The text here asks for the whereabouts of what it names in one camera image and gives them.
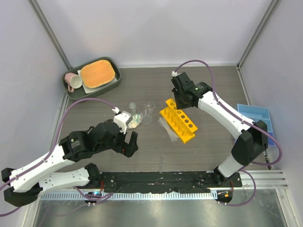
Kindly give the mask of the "long glass test tube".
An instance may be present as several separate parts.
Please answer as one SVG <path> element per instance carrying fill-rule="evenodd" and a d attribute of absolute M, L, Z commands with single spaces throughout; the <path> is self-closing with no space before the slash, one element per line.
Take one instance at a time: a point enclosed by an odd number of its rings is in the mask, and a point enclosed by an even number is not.
<path fill-rule="evenodd" d="M 174 97 L 171 97 L 171 98 L 169 99 L 169 104 L 170 104 L 170 106 L 176 106 L 175 98 L 174 98 Z"/>

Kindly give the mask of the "yellow test tube rack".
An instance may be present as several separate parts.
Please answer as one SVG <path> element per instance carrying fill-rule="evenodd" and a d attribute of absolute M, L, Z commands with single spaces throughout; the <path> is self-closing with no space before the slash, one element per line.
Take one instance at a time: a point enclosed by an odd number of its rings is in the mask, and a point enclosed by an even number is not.
<path fill-rule="evenodd" d="M 195 132 L 198 128 L 182 110 L 174 110 L 174 107 L 169 104 L 169 99 L 166 100 L 166 105 L 160 111 L 161 116 L 165 118 L 170 128 L 178 135 L 181 141 L 186 144 L 196 136 Z"/>

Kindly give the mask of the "clear glass beaker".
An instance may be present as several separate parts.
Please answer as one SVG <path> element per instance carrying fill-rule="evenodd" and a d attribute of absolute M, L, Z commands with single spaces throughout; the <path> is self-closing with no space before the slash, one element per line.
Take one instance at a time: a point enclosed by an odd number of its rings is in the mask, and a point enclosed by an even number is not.
<path fill-rule="evenodd" d="M 144 105 L 146 114 L 149 116 L 153 115 L 154 109 L 155 109 L 155 103 L 153 101 L 148 101 Z"/>

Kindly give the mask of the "blue compartment box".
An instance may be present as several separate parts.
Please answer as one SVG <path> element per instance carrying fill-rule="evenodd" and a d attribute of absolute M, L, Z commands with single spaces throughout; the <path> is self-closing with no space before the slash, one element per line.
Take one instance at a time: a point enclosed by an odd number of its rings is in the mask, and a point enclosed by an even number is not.
<path fill-rule="evenodd" d="M 265 107 L 237 104 L 236 110 L 254 122 L 262 120 L 267 125 L 267 132 L 274 137 L 269 109 Z"/>

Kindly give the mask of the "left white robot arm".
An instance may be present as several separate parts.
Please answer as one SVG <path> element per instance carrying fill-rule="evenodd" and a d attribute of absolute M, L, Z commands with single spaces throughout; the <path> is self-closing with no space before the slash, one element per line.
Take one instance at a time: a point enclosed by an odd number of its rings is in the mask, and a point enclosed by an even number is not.
<path fill-rule="evenodd" d="M 113 150 L 131 157 L 137 150 L 137 132 L 133 131 L 130 141 L 126 133 L 112 120 L 91 126 L 86 131 L 73 131 L 55 145 L 53 151 L 20 169 L 5 168 L 2 180 L 9 187 L 3 192 L 5 202 L 22 207 L 36 201 L 43 194 L 69 187 L 95 189 L 102 175 L 93 163 L 71 172 L 60 173 L 63 167 L 89 159 L 93 155 Z"/>

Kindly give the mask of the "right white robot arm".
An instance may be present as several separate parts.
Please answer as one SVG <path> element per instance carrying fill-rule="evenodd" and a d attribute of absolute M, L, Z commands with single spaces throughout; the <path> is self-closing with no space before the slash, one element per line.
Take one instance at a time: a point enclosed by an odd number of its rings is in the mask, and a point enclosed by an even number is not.
<path fill-rule="evenodd" d="M 219 98 L 209 85 L 195 84 L 185 72 L 173 72 L 171 82 L 177 109 L 196 107 L 205 111 L 235 139 L 231 154 L 214 169 L 215 184 L 226 186 L 235 172 L 252 163 L 268 148 L 266 123 L 242 115 Z"/>

